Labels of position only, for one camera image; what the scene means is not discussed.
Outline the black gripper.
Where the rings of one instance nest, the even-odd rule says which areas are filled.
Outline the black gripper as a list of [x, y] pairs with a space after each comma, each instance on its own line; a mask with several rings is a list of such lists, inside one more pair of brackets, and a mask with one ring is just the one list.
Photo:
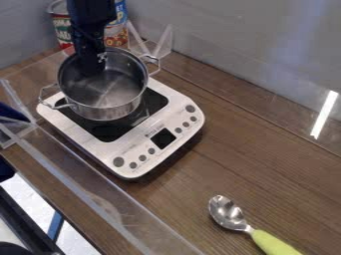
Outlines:
[[106, 68], [107, 52], [103, 36], [108, 23], [118, 19], [115, 0], [67, 0], [72, 25], [94, 34], [72, 31], [72, 42], [80, 73], [99, 75]]

